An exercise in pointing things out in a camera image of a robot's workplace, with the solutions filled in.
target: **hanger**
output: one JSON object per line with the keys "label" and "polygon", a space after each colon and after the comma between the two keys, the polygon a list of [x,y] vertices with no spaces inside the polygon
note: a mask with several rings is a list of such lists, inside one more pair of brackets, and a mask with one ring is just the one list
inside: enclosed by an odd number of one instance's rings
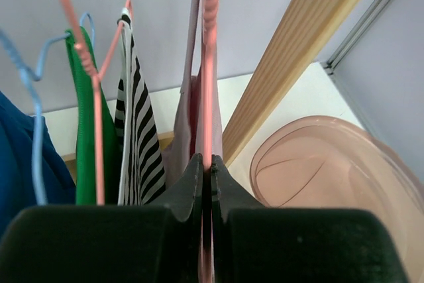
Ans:
{"label": "hanger", "polygon": [[202,203],[202,282],[212,282],[212,118],[213,118],[213,67],[217,45],[217,13],[219,0],[203,0],[201,96],[203,104],[203,196]]}
{"label": "hanger", "polygon": [[[89,13],[84,13],[81,16],[80,23],[83,23],[85,18],[89,19],[91,25],[91,36],[94,39],[95,37],[95,27],[93,19]],[[34,139],[32,142],[32,158],[31,158],[31,168],[32,168],[32,184],[34,187],[35,198],[38,205],[47,204],[47,196],[46,189],[44,187],[44,180],[42,178],[42,165],[41,165],[41,157],[42,157],[42,104],[40,97],[38,96],[36,90],[32,86],[32,82],[38,82],[42,79],[44,73],[44,65],[46,63],[46,57],[48,53],[48,49],[55,42],[66,39],[70,36],[70,33],[65,33],[61,36],[56,36],[54,38],[48,39],[38,57],[38,62],[35,71],[25,64],[22,59],[19,51],[16,49],[16,46],[9,39],[9,37],[0,30],[0,41],[3,43],[3,46],[6,50],[6,53],[9,55],[12,63],[19,70],[19,74],[21,76],[21,81],[24,83],[26,89],[30,93],[32,98],[32,102],[34,103],[35,110],[35,120],[34,120]]]}
{"label": "hanger", "polygon": [[[84,37],[78,26],[76,20],[74,8],[72,7],[71,0],[60,0],[62,3],[65,14],[74,32],[76,38],[75,50],[81,59],[82,66],[85,72],[91,77],[91,84],[93,87],[93,98],[94,98],[94,126],[95,126],[95,187],[96,187],[96,201],[98,205],[105,204],[105,180],[103,175],[103,123],[101,121],[101,97],[100,97],[100,82],[105,76],[105,72],[110,65],[112,60],[113,52],[118,43],[118,39],[121,35],[123,22],[120,22],[117,27],[117,31],[113,37],[112,44],[107,52],[106,58],[101,66],[100,70],[97,71],[94,63],[91,59],[91,55],[87,49]],[[130,11],[130,15],[133,15],[133,6],[131,0],[127,0],[125,7]]]}

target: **gray wall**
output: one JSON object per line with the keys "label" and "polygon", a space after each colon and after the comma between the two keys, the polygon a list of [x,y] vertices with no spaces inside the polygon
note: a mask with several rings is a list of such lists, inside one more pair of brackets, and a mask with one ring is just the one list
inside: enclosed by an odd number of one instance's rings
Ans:
{"label": "gray wall", "polygon": [[367,128],[424,181],[424,2],[393,0],[335,70]]}
{"label": "gray wall", "polygon": [[[95,20],[95,55],[101,64],[115,33],[116,21],[125,0],[72,0],[78,15],[88,10]],[[140,63],[151,91],[181,84],[187,42],[190,0],[132,0],[134,32]],[[345,38],[373,0],[362,0],[328,45],[318,55],[326,60]],[[220,0],[220,78],[254,71],[290,0]],[[35,66],[43,42],[61,34],[68,23],[58,0],[0,0],[0,28],[19,47],[26,62]],[[199,64],[199,54],[195,55]],[[31,100],[18,71],[0,50],[0,90],[26,113],[33,113]],[[102,83],[108,99],[116,97],[120,72],[116,51]],[[45,111],[76,105],[75,89],[64,43],[49,51],[44,79],[36,88]]]}

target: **black and white striped fabric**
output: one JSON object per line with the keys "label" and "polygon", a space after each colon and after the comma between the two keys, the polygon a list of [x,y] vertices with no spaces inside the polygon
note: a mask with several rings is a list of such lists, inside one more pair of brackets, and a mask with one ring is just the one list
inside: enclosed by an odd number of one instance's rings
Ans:
{"label": "black and white striped fabric", "polygon": [[165,191],[165,171],[152,104],[142,78],[128,9],[123,9],[123,70],[115,128],[123,151],[118,204],[142,205]]}

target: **blue hanger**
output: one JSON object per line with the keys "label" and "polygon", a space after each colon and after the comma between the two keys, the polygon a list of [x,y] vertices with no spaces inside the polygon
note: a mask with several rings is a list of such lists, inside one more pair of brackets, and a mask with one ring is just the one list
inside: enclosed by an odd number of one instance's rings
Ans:
{"label": "blue hanger", "polygon": [[[94,48],[95,41],[95,28],[94,22],[89,13],[84,13],[79,20],[79,25],[82,25],[85,18],[89,19],[91,25],[91,37]],[[16,49],[15,45],[10,41],[7,35],[0,29],[0,41],[3,43],[3,46],[6,50],[6,53],[9,55],[13,64],[19,70],[21,80],[24,83],[26,89],[29,91],[32,102],[34,103],[35,108],[35,120],[34,120],[34,140],[32,142],[32,184],[34,186],[35,198],[38,205],[47,204],[46,188],[44,187],[44,180],[42,178],[42,165],[41,165],[41,156],[42,156],[42,106],[41,100],[38,96],[36,90],[32,86],[32,82],[38,82],[42,79],[44,72],[44,65],[46,62],[47,52],[50,48],[50,45],[55,42],[66,39],[70,36],[70,33],[65,33],[62,36],[57,36],[51,38],[44,43],[44,46],[41,49],[40,56],[38,57],[38,63],[36,71],[34,72],[28,65],[25,64],[19,51]]]}

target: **black object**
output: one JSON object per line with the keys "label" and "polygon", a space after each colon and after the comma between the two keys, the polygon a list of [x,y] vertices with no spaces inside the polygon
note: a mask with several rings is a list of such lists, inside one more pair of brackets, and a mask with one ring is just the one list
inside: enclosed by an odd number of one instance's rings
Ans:
{"label": "black object", "polygon": [[371,213],[265,208],[218,156],[203,179],[198,154],[149,205],[23,211],[0,245],[0,282],[198,282],[202,210],[216,282],[407,282]]}

